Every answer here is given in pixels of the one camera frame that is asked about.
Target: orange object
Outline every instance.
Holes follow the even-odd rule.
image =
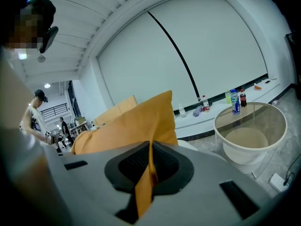
[[[171,101],[172,91],[167,91],[139,104],[100,129],[82,132],[71,151],[75,154],[96,153],[143,141],[178,145]],[[152,188],[157,181],[150,146],[149,165],[135,187],[139,217],[151,205]]]
[[[107,125],[112,122],[115,118],[121,116],[123,113],[136,107],[137,101],[135,96],[130,96],[124,101],[121,101],[119,104],[115,105],[111,109],[102,113],[100,116],[94,119],[94,124],[101,127],[103,124]]]
[[[257,85],[254,85],[254,89],[261,90],[262,88]]]

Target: black slot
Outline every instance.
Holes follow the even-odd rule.
[[[70,169],[79,168],[79,167],[82,167],[85,165],[88,165],[88,163],[86,161],[77,161],[77,162],[65,164],[64,166],[67,170],[70,170]]]
[[[152,196],[176,194],[193,177],[192,162],[183,154],[158,141],[153,143],[153,161],[158,176],[158,184],[154,186]]]
[[[104,167],[104,174],[116,190],[132,193],[149,164],[150,142],[110,159]]]
[[[233,181],[220,183],[220,186],[242,219],[246,219],[259,209]]]

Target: white projection screen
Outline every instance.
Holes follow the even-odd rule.
[[[201,96],[267,73],[251,31],[225,0],[170,0],[150,12],[175,41]],[[198,102],[179,55],[147,13],[124,28],[98,61],[115,104],[130,95],[141,103],[169,89],[174,110]]]

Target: desk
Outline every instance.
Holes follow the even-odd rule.
[[[87,126],[88,121],[85,121],[84,123],[81,123],[80,125],[70,128],[70,130],[76,130],[76,134],[79,135],[79,129],[80,128],[86,128],[87,131],[90,131],[88,126]]]

